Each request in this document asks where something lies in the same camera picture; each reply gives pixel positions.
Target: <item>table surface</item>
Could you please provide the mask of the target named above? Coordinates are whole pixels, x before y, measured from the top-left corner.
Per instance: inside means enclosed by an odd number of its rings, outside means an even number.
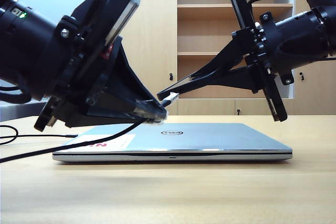
[[[36,134],[36,117],[3,122]],[[293,148],[275,163],[66,164],[45,154],[1,164],[1,223],[336,223],[336,116],[169,116],[245,123]],[[44,133],[91,127],[57,122]],[[2,135],[12,134],[1,128]],[[1,157],[65,138],[25,137]]]

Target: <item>bolt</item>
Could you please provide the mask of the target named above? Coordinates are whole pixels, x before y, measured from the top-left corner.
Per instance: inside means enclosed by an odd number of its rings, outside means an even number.
[[[93,98],[86,98],[86,104],[92,106],[94,105],[96,102]]]
[[[68,29],[63,28],[63,30],[61,31],[61,36],[66,39],[69,37],[70,31]]]

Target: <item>shelf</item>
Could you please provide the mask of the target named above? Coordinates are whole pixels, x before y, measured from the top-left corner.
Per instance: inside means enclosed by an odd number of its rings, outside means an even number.
[[[293,4],[252,4],[255,19],[265,12],[272,12],[274,19],[292,11]],[[236,19],[231,4],[178,4],[178,20]]]
[[[177,52],[179,60],[211,60],[219,52]]]

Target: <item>keyhole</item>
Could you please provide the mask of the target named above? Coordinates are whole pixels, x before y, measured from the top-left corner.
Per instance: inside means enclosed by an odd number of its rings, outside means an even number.
[[[300,75],[301,75],[301,81],[304,80],[304,74],[302,72],[300,72]]]

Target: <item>silver laptop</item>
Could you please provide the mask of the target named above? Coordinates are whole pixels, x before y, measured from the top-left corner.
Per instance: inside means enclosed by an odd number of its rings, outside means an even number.
[[[129,125],[96,126],[65,145],[112,136]],[[275,161],[292,158],[292,149],[240,123],[164,123],[52,156],[66,162]]]

